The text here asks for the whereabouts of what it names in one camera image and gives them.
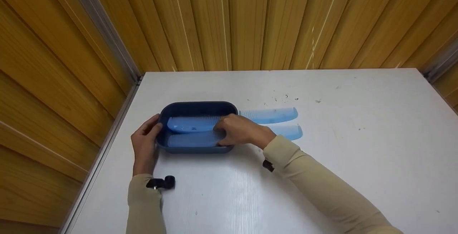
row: black clip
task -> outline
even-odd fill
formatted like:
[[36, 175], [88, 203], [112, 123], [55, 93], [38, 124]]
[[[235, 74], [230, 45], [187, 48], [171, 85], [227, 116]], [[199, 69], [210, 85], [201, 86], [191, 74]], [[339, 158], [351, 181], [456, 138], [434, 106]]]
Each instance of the black clip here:
[[275, 168], [273, 167], [273, 164], [269, 162], [268, 160], [264, 160], [264, 162], [262, 162], [262, 167], [268, 169], [270, 172], [273, 172], [273, 170], [275, 170]]
[[172, 189], [175, 188], [175, 177], [166, 176], [165, 179], [150, 179], [146, 184], [147, 188], [163, 188], [163, 189]]

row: comb teeth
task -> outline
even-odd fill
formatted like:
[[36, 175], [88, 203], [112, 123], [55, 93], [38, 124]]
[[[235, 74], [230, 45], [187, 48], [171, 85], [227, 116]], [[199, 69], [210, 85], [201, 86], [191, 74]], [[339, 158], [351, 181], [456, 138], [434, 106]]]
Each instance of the comb teeth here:
[[[291, 141], [302, 137], [302, 129], [299, 125], [273, 126], [270, 129], [277, 135], [282, 135]], [[167, 144], [169, 147], [214, 147], [224, 137], [225, 133], [220, 131], [181, 133], [171, 135]]]
[[279, 109], [262, 109], [239, 111], [239, 115], [249, 118], [258, 124], [280, 123], [297, 118], [298, 113], [295, 107]]
[[219, 116], [171, 117], [167, 122], [167, 127], [178, 133], [212, 131], [220, 118]]
[[224, 132], [205, 131], [198, 133], [182, 133], [169, 137], [169, 147], [213, 147], [225, 137]]
[[[279, 109], [262, 109], [239, 111], [239, 115], [249, 118], [258, 124], [280, 123], [297, 118], [295, 107]], [[171, 117], [167, 127], [177, 133], [195, 133], [212, 131], [221, 116], [204, 117]]]
[[288, 140], [296, 140], [302, 137], [302, 128], [301, 126], [272, 126], [270, 127], [276, 135], [282, 135]]

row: white table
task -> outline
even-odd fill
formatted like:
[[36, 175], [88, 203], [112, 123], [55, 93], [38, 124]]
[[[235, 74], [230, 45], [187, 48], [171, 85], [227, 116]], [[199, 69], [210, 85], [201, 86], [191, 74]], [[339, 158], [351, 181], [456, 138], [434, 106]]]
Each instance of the white table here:
[[[167, 104], [229, 101], [296, 107], [301, 149], [373, 202], [405, 233], [458, 233], [458, 117], [416, 69], [147, 73], [66, 233], [124, 233], [130, 135]], [[253, 146], [225, 155], [162, 153], [155, 176], [169, 234], [336, 233]]]

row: wrist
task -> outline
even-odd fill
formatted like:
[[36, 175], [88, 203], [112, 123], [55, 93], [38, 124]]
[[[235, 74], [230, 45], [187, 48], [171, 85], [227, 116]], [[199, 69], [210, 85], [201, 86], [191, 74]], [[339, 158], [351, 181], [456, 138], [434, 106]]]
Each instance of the wrist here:
[[133, 166], [133, 176], [139, 174], [153, 174], [154, 162], [153, 160], [135, 160]]
[[260, 126], [259, 133], [253, 138], [252, 144], [263, 150], [276, 136], [270, 128]]

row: rectangular container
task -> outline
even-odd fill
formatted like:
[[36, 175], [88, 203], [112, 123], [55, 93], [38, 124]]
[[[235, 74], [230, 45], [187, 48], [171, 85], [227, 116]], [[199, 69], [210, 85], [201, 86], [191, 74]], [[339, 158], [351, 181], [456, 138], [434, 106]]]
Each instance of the rectangular container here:
[[169, 147], [168, 139], [175, 133], [167, 127], [167, 122], [170, 117], [225, 116], [231, 113], [238, 114], [238, 112], [234, 104], [224, 101], [171, 103], [162, 110], [159, 117], [159, 122], [162, 123], [162, 130], [156, 138], [156, 146], [168, 153], [208, 154], [229, 152], [233, 146]]

